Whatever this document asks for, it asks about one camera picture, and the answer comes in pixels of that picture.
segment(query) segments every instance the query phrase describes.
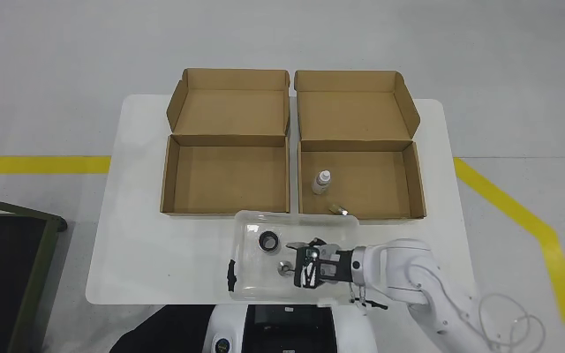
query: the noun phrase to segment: black panel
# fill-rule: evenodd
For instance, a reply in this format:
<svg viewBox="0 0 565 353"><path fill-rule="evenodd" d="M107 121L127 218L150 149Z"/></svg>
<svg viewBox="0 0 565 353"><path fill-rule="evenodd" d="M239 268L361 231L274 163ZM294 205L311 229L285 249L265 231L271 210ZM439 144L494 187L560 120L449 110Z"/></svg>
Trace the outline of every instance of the black panel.
<svg viewBox="0 0 565 353"><path fill-rule="evenodd" d="M0 216L0 351L8 349L45 221Z"/></svg>
<svg viewBox="0 0 565 353"><path fill-rule="evenodd" d="M249 305L243 353L337 353L330 308Z"/></svg>

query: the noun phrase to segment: cardboard box lid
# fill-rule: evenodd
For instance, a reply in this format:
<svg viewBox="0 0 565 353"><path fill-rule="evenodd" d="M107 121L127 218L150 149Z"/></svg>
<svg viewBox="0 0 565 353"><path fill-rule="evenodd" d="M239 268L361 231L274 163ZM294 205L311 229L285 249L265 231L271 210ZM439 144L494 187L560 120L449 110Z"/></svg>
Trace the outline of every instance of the cardboard box lid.
<svg viewBox="0 0 565 353"><path fill-rule="evenodd" d="M285 135L289 121L285 70L186 69L167 119L174 135Z"/></svg>
<svg viewBox="0 0 565 353"><path fill-rule="evenodd" d="M302 140L410 140L420 117L397 71L297 71Z"/></svg>

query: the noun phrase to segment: white plastic bottle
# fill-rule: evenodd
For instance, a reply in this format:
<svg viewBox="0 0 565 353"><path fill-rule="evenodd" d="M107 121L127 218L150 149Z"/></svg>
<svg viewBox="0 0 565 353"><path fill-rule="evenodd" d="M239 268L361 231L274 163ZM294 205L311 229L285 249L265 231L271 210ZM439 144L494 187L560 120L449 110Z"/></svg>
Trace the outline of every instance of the white plastic bottle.
<svg viewBox="0 0 565 353"><path fill-rule="evenodd" d="M312 191L316 195L320 195L329 187L331 181L329 170L322 170L312 181Z"/></svg>

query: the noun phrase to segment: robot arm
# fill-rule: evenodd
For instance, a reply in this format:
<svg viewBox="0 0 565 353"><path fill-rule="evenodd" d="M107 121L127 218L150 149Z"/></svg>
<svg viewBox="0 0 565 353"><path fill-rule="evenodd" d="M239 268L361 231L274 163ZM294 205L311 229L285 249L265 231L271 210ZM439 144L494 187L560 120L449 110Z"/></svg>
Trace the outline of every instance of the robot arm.
<svg viewBox="0 0 565 353"><path fill-rule="evenodd" d="M493 350L498 348L491 347L481 335L478 300L451 287L425 243L398 239L384 245L356 248L352 259L362 264L356 269L352 263L353 278L362 278L362 282L354 283L405 302L412 318L441 351L499 351Z"/></svg>
<svg viewBox="0 0 565 353"><path fill-rule="evenodd" d="M297 250L297 287L352 282L406 303L412 318L443 352L499 351L481 335L477 300L448 285L429 247L421 241L398 239L351 251L319 239L287 246Z"/></svg>

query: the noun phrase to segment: black tape roll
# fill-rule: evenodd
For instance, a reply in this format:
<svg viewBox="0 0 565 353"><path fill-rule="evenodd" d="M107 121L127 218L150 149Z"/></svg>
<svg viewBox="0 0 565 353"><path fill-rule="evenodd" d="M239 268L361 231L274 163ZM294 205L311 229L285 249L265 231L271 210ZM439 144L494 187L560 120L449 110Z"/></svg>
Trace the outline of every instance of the black tape roll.
<svg viewBox="0 0 565 353"><path fill-rule="evenodd" d="M264 231L259 236L259 247L264 252L274 252L279 247L279 236L270 230Z"/></svg>

